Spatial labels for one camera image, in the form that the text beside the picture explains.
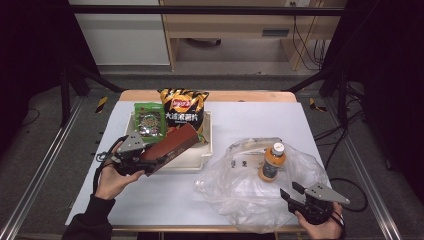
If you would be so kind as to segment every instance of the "yellow object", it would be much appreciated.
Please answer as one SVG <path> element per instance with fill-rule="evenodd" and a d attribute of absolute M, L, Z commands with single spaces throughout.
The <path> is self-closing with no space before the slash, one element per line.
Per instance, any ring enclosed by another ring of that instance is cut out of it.
<path fill-rule="evenodd" d="M 259 168 L 259 178 L 265 182 L 272 182 L 277 177 L 278 169 L 286 161 L 284 154 L 284 145 L 282 143 L 274 143 L 265 151 L 264 163 Z"/>

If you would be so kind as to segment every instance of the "white table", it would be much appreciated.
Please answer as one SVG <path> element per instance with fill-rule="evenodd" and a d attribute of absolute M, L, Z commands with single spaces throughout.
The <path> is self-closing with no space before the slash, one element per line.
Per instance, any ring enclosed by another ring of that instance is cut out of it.
<path fill-rule="evenodd" d="M 142 93 L 139 98 L 135 98 L 140 100 L 131 101 L 135 100 L 133 97 L 137 94 L 130 94 L 129 97 L 128 93 L 123 94 L 110 116 L 97 153 L 107 151 L 117 138 L 124 135 L 135 102 L 146 101 L 146 98 L 150 101 L 160 101 L 159 94 L 154 91 L 133 93 Z M 212 116 L 213 156 L 203 170 L 218 161 L 232 143 L 251 137 L 279 137 L 292 147 L 314 156 L 322 165 L 303 108 L 300 103 L 295 102 L 294 95 L 289 94 L 287 99 L 284 99 L 285 95 L 281 94 L 288 93 L 243 92 L 243 95 L 237 95 L 234 92 L 219 92 L 227 99 L 219 102 L 214 101 L 214 94 L 215 92 L 210 92 L 210 98 L 205 102 L 205 110 L 211 111 Z M 235 98 L 246 101 L 249 94 L 253 94 L 253 99 L 258 102 L 234 101 Z M 93 160 L 66 224 L 70 223 L 75 214 L 85 211 L 92 193 L 94 171 L 98 165 L 99 163 Z M 109 215 L 114 230 L 237 231 L 224 216 L 218 215 L 193 191 L 193 183 L 199 174 L 166 173 L 142 176 L 117 197 Z M 280 232 L 304 231 L 298 226 L 295 217 L 292 220 Z"/>

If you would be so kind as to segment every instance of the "human hand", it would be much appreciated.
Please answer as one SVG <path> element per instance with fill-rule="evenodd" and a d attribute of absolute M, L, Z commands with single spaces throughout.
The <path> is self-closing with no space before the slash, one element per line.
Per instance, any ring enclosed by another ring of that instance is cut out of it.
<path fill-rule="evenodd" d="M 334 212 L 333 217 L 337 220 L 340 220 L 340 216 L 342 215 L 342 206 L 338 203 L 333 203 Z M 343 229 L 340 225 L 332 218 L 328 219 L 327 222 L 320 225 L 313 225 L 306 221 L 303 215 L 296 211 L 295 215 L 299 221 L 300 226 L 306 229 L 309 237 L 311 239 L 339 239 L 342 235 Z"/>
<path fill-rule="evenodd" d="M 122 142 L 118 143 L 113 148 L 112 153 L 115 153 L 121 144 Z M 143 174 L 144 171 L 142 170 L 132 174 L 131 176 L 122 176 L 113 167 L 113 161 L 107 160 L 104 163 L 104 168 L 102 169 L 100 175 L 99 185 L 94 195 L 105 200 L 114 199 L 124 190 L 128 184 L 137 181 Z"/>

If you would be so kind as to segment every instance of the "green snack bag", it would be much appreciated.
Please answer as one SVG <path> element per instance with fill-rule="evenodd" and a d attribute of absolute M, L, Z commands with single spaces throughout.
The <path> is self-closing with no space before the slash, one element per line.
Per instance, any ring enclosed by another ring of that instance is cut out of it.
<path fill-rule="evenodd" d="M 159 142 L 166 136 L 165 111 L 160 103 L 135 103 L 134 123 L 146 143 Z"/>

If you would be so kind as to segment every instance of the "wrist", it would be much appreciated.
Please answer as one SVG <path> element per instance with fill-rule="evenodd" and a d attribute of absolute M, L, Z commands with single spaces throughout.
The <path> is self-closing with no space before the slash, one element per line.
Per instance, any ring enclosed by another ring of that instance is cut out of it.
<path fill-rule="evenodd" d="M 112 200 L 112 199 L 115 198 L 115 196 L 113 196 L 112 194 L 109 194 L 109 193 L 104 192 L 104 191 L 100 191 L 99 189 L 97 189 L 94 196 L 96 198 L 100 198 L 100 199 L 103 199 L 103 200 Z"/>

